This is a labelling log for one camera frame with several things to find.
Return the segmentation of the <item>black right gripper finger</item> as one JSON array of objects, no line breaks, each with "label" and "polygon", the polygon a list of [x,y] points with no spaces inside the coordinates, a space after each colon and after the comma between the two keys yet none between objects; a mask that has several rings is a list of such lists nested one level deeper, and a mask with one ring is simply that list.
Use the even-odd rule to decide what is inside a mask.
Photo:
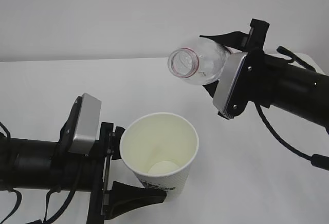
[{"label": "black right gripper finger", "polygon": [[248,51],[246,45],[249,35],[240,31],[235,31],[221,35],[200,35],[199,37],[210,39],[224,47],[233,48],[242,52]]},{"label": "black right gripper finger", "polygon": [[210,95],[211,98],[213,98],[215,95],[217,85],[218,85],[218,81],[215,81],[207,85],[203,85],[204,89],[207,91],[207,93]]}]

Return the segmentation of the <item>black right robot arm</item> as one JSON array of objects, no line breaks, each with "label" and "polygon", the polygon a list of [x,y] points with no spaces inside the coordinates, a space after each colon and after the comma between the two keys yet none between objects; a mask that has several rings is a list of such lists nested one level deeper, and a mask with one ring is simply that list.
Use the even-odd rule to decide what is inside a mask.
[{"label": "black right robot arm", "polygon": [[290,60],[264,52],[269,24],[252,19],[250,32],[209,35],[208,39],[238,50],[226,60],[220,78],[205,86],[218,114],[225,119],[240,115],[248,102],[275,106],[328,127],[328,76],[315,72],[296,56]]}]

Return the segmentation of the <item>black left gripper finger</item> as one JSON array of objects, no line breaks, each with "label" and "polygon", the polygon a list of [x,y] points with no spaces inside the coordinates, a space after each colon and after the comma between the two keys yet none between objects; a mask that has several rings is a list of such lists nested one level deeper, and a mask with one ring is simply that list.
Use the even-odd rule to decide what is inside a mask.
[{"label": "black left gripper finger", "polygon": [[115,130],[111,133],[109,139],[110,151],[111,151],[111,159],[119,160],[121,159],[120,155],[120,140],[122,138],[123,133],[125,132],[125,128],[116,126]]},{"label": "black left gripper finger", "polygon": [[104,193],[104,219],[111,220],[132,210],[163,203],[167,193],[161,189],[139,188],[117,181]]}]

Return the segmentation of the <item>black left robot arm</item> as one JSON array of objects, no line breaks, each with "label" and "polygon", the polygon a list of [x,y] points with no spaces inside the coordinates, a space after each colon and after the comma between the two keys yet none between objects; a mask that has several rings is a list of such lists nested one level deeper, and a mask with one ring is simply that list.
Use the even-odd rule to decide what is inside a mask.
[{"label": "black left robot arm", "polygon": [[48,189],[46,197],[61,190],[68,199],[49,219],[36,223],[54,223],[64,213],[76,192],[90,192],[87,223],[104,223],[131,210],[164,202],[167,194],[159,188],[139,188],[114,181],[109,190],[111,160],[120,159],[119,143],[125,129],[112,123],[101,124],[99,139],[88,156],[67,153],[54,157],[57,143],[7,139],[1,135],[1,190],[15,192],[15,210],[23,189]]}]

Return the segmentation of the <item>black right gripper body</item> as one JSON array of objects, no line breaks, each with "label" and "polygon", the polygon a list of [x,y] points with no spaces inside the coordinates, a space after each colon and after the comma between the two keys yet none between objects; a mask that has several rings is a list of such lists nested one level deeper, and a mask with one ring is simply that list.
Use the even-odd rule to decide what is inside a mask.
[{"label": "black right gripper body", "polygon": [[235,84],[229,101],[229,111],[239,116],[248,102],[270,108],[277,105],[275,82],[277,76],[273,74],[274,57],[267,55],[263,46],[267,36],[269,24],[263,20],[252,19],[250,22],[249,38],[246,48],[247,55],[241,72]]}]

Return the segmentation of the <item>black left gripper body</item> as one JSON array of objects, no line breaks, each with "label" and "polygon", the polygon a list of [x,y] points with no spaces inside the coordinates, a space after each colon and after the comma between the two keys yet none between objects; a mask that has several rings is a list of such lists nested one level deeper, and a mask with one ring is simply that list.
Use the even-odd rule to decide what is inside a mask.
[{"label": "black left gripper body", "polygon": [[109,149],[109,140],[113,132],[113,123],[102,122],[100,126],[100,136],[92,147],[91,158],[96,162],[92,175],[92,191],[90,194],[87,224],[104,223],[102,214],[104,179],[103,173],[106,168],[105,161]]}]

